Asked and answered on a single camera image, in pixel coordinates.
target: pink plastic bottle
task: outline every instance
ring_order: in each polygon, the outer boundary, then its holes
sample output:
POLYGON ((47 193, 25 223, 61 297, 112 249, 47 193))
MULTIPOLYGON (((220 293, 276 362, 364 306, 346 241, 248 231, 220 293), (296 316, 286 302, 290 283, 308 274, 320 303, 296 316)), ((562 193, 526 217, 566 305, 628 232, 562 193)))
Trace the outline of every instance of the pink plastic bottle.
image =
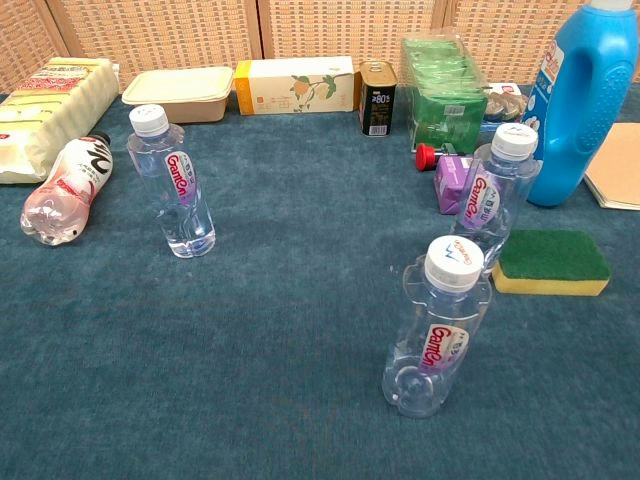
POLYGON ((70 242, 84 230, 91 202, 111 176, 109 136, 95 132, 71 140, 58 154, 49 178, 24 203, 22 231, 44 243, 70 242))

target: red bottle cap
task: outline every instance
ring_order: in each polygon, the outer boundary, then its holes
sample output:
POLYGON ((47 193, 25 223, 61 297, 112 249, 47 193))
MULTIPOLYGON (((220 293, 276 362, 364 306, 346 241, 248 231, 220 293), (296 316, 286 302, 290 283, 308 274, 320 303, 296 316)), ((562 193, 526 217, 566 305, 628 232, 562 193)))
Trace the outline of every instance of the red bottle cap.
POLYGON ((416 148, 416 168, 419 172, 433 170, 436 167, 436 149, 424 143, 416 148))

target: green packaged box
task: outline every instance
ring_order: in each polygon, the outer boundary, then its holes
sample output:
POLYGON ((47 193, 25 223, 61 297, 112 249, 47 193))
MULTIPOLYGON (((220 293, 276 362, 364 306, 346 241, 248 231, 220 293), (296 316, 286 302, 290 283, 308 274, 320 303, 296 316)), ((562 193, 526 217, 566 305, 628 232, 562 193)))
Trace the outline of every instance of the green packaged box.
POLYGON ((487 108, 486 82, 455 34, 411 34, 402 41, 412 150, 424 143, 475 150, 487 108))

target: kitchen sponge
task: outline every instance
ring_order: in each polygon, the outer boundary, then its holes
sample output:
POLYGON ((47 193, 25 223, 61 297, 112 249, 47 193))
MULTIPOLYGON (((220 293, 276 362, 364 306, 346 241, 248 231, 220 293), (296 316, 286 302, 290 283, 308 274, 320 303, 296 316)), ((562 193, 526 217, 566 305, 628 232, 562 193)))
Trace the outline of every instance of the kitchen sponge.
POLYGON ((597 296, 611 272, 584 232, 514 230, 492 275, 502 293, 597 296))

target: plastic water bottle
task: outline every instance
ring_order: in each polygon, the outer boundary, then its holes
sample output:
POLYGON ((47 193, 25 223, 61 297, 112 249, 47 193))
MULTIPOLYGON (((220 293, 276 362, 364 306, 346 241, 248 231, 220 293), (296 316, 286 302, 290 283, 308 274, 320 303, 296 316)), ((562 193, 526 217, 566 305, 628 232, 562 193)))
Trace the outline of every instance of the plastic water bottle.
POLYGON ((106 133, 71 140, 60 151, 47 180, 24 203, 22 231, 59 245, 82 233, 91 202, 111 176, 113 159, 106 133))
POLYGON ((493 142, 473 156, 451 233, 473 240, 482 249, 486 274, 495 265, 540 170, 540 162, 531 156, 537 142, 531 128, 506 123, 498 127, 493 142))
POLYGON ((136 107, 129 119, 135 131, 129 136, 129 153, 169 247, 180 258, 206 254, 216 233, 184 144, 184 130, 169 123, 160 105, 136 107))
POLYGON ((616 120, 638 57, 632 0, 591 0, 547 49, 523 122, 543 160, 529 201, 552 207, 576 189, 616 120))
POLYGON ((404 271, 407 311, 382 377, 387 402, 402 415, 427 417, 449 395, 491 301, 480 277, 483 255, 470 240, 444 236, 404 271))

